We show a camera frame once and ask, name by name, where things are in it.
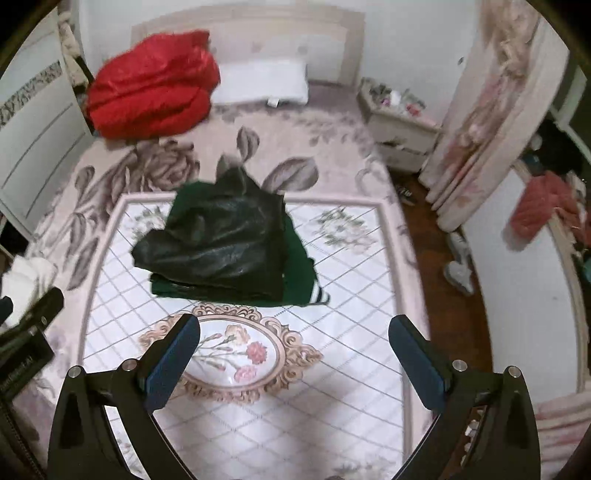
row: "bed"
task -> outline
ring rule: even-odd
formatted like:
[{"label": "bed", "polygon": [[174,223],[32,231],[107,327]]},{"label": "bed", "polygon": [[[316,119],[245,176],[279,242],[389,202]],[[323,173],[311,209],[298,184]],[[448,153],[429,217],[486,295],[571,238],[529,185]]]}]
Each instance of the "bed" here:
[{"label": "bed", "polygon": [[[303,57],[310,102],[215,106],[206,121],[174,138],[97,140],[82,155],[29,251],[58,265],[66,308],[48,329],[56,358],[22,396],[21,409],[34,411],[40,396],[55,403],[71,365],[98,371],[140,356],[189,311],[213,335],[236,331],[244,345],[264,345],[254,377],[242,364],[215,366],[196,352],[196,364],[157,413],[196,476],[396,473],[430,414],[389,349],[387,326],[405,313],[427,338],[428,329],[400,204],[355,101],[363,26],[363,14],[337,7],[236,4],[132,29],[136,43],[153,33],[207,28],[218,62]],[[286,192],[297,232],[332,295],[327,307],[253,309],[149,292],[148,273],[132,265],[132,244],[163,224],[176,187],[215,181],[236,163]],[[132,472],[144,476],[120,419],[108,413]],[[48,432],[39,434],[43,443]]]}]

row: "floral curtain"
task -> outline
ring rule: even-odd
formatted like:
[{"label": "floral curtain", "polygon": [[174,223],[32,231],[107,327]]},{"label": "floral curtain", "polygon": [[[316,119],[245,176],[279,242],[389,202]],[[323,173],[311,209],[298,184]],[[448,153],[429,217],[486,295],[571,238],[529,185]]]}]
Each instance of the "floral curtain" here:
[{"label": "floral curtain", "polygon": [[483,0],[479,37],[420,181],[451,232],[495,190],[544,118],[568,50],[526,0]]}]

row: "nightstand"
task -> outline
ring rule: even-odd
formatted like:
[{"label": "nightstand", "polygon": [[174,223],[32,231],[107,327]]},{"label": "nightstand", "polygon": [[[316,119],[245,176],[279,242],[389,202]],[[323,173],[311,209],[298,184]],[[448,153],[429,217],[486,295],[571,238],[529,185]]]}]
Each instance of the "nightstand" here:
[{"label": "nightstand", "polygon": [[400,114],[395,108],[375,103],[369,93],[372,85],[368,80],[362,82],[357,100],[386,165],[403,172],[418,172],[432,152],[441,129]]}]

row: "white pillow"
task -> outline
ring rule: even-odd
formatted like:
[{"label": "white pillow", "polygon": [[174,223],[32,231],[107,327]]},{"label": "white pillow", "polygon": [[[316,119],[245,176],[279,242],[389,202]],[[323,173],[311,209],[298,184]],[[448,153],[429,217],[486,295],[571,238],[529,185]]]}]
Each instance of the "white pillow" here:
[{"label": "white pillow", "polygon": [[298,59],[253,60],[221,64],[222,81],[212,104],[259,102],[308,103],[306,62]]}]

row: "headboard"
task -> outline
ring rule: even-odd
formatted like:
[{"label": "headboard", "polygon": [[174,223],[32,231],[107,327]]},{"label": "headboard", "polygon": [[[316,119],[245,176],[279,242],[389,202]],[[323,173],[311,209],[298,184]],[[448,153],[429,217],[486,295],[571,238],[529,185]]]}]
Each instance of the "headboard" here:
[{"label": "headboard", "polygon": [[361,63],[365,15],[325,5],[215,5],[136,25],[131,43],[155,33],[198,28],[211,32],[210,49],[218,63],[301,57],[310,79],[353,86]]}]

